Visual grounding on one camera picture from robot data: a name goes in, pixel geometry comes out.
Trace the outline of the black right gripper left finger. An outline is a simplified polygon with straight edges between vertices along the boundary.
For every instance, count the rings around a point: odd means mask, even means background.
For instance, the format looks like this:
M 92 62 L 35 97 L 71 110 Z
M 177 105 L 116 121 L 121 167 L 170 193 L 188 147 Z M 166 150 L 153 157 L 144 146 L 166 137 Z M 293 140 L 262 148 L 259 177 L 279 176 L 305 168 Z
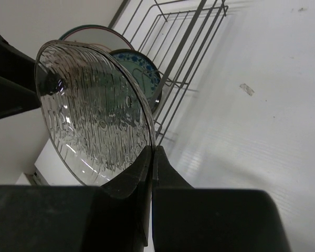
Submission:
M 0 185 L 0 251 L 143 251 L 152 157 L 99 187 Z

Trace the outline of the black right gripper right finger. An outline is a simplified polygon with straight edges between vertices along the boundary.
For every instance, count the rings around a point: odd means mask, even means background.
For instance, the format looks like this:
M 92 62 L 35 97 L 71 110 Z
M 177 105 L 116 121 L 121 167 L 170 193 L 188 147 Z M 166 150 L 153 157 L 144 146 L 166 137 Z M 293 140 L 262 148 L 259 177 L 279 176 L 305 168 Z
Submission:
M 155 251 L 290 251 L 277 206 L 254 189 L 194 188 L 162 146 L 153 159 Z

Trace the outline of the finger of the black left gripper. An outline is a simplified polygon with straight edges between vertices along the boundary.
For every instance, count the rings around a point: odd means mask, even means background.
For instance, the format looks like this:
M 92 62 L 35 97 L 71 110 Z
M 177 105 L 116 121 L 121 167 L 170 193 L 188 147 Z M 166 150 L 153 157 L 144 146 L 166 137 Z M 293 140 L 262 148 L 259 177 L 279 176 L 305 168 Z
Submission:
M 32 58 L 0 35 L 0 119 L 40 107 L 34 66 Z

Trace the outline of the small beige speckled dish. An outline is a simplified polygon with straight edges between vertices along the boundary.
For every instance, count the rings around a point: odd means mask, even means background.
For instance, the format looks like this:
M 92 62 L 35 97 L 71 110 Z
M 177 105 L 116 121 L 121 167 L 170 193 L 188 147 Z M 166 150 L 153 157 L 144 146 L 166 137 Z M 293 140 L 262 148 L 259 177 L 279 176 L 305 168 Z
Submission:
M 131 74 L 98 47 L 51 40 L 35 62 L 49 138 L 82 185 L 103 185 L 155 149 L 152 113 Z

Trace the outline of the green red rimmed plate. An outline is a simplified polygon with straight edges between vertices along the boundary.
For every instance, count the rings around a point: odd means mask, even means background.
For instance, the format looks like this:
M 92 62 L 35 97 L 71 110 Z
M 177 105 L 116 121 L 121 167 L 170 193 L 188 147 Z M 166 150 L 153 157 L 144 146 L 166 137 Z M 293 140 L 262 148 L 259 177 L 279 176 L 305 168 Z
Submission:
M 100 25 L 82 25 L 75 27 L 65 34 L 60 40 L 73 41 L 85 44 L 101 44 L 114 50 L 130 49 L 134 47 L 121 34 L 113 29 Z

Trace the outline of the small blue patterned plate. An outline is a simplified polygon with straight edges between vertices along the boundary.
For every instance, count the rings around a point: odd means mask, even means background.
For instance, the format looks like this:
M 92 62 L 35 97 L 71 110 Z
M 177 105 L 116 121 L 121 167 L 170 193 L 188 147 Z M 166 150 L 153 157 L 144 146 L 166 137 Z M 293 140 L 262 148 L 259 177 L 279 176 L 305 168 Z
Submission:
M 155 64 L 146 55 L 131 49 L 114 50 L 110 52 L 110 55 L 134 78 L 149 103 L 161 81 Z M 140 104 L 130 84 L 122 85 L 118 82 L 107 86 L 106 97 L 112 106 L 125 102 L 127 94 L 130 95 L 134 104 Z

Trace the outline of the orange sunburst plate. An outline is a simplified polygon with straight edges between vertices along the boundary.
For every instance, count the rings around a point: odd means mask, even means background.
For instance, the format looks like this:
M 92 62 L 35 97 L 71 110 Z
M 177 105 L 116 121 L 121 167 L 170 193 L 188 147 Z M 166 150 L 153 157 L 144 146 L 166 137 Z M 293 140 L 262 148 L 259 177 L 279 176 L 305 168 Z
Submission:
M 112 51 L 112 49 L 108 48 L 107 46 L 101 45 L 101 44 L 91 44 L 91 45 L 93 45 L 93 46 L 95 46 L 95 47 L 97 47 L 97 48 L 99 48 L 99 49 L 101 49 L 107 53 Z

